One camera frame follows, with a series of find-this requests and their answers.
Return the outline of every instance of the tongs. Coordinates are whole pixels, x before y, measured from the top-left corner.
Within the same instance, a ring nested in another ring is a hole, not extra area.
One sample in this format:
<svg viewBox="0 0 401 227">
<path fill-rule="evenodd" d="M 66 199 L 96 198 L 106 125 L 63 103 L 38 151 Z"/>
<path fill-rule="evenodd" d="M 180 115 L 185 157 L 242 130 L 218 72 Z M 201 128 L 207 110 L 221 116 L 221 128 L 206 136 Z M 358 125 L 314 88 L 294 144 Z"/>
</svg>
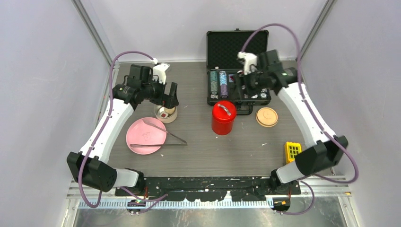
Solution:
<svg viewBox="0 0 401 227">
<path fill-rule="evenodd" d="M 142 148 L 142 147 L 167 147 L 167 146 L 187 146 L 187 145 L 188 145 L 187 141 L 185 141 L 185 140 L 179 138 L 178 136 L 176 136 L 176 135 L 174 135 L 174 134 L 168 132 L 168 131 L 165 130 L 165 129 L 162 129 L 162 128 L 156 126 L 156 125 L 153 124 L 152 122 L 148 122 L 148 121 L 146 121 L 146 120 L 143 120 L 143 122 L 144 122 L 145 124 L 147 124 L 147 125 L 150 125 L 150 126 L 152 126 L 152 127 L 157 128 L 157 129 L 159 129 L 159 130 L 161 130 L 161 131 L 163 131 L 163 132 L 165 132 L 165 133 L 167 133 L 167 134 L 169 134 L 169 135 L 172 135 L 172 136 L 176 137 L 176 138 L 179 139 L 182 143 L 169 143 L 169 144 L 135 144 L 135 143 L 132 143 L 132 144 L 130 144 L 131 147 L 133 147 L 133 148 Z"/>
</svg>

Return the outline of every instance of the red lid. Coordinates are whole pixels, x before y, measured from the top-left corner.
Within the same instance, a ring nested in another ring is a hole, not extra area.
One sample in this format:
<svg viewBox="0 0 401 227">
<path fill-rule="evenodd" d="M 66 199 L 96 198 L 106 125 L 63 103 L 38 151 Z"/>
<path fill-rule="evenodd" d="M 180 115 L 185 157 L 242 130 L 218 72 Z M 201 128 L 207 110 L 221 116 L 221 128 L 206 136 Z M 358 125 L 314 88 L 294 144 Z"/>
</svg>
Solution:
<svg viewBox="0 0 401 227">
<path fill-rule="evenodd" d="M 229 101 L 221 101 L 213 106 L 213 117 L 219 122 L 231 122 L 237 116 L 237 109 L 234 104 Z"/>
</svg>

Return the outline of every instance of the gray wall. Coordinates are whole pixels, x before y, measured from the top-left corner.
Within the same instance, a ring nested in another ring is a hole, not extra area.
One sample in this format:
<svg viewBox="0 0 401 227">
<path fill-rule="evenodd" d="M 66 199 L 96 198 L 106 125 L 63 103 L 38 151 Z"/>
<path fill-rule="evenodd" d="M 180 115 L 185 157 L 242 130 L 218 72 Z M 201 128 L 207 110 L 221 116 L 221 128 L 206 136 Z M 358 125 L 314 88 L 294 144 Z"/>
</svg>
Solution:
<svg viewBox="0 0 401 227">
<path fill-rule="evenodd" d="M 209 30 L 283 23 L 304 42 L 326 0 L 81 0 L 109 53 L 141 50 L 164 61 L 206 60 Z M 269 48 L 295 58 L 292 38 L 271 28 Z M 121 61 L 147 61 L 126 55 Z"/>
<path fill-rule="evenodd" d="M 364 226 L 400 226 L 400 11 L 399 0 L 337 1 L 303 59 L 314 103 L 357 160 Z M 346 157 L 337 170 L 354 172 Z"/>
<path fill-rule="evenodd" d="M 0 34 L 0 226 L 60 226 L 108 67 L 68 0 L 3 0 Z"/>
</svg>

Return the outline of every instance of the yellow box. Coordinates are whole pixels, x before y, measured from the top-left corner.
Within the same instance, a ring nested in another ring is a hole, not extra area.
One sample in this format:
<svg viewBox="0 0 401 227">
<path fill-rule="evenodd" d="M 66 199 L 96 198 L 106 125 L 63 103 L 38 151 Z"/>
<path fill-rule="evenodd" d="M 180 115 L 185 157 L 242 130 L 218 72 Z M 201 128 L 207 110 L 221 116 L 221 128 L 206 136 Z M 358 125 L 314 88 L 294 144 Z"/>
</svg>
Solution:
<svg viewBox="0 0 401 227">
<path fill-rule="evenodd" d="M 286 163 L 290 163 L 295 160 L 295 156 L 302 152 L 300 143 L 286 142 L 284 145 L 284 152 L 286 153 Z"/>
</svg>

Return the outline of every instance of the red container with lid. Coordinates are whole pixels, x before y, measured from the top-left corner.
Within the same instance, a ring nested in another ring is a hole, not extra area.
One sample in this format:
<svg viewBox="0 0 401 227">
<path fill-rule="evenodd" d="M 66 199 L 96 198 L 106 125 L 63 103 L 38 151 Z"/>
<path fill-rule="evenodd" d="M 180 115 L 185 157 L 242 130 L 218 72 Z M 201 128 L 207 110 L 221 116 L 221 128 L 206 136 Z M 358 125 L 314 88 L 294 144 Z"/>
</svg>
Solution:
<svg viewBox="0 0 401 227">
<path fill-rule="evenodd" d="M 217 135 L 227 135 L 233 129 L 234 119 L 237 116 L 237 109 L 229 101 L 221 101 L 213 106 L 212 130 Z"/>
</svg>

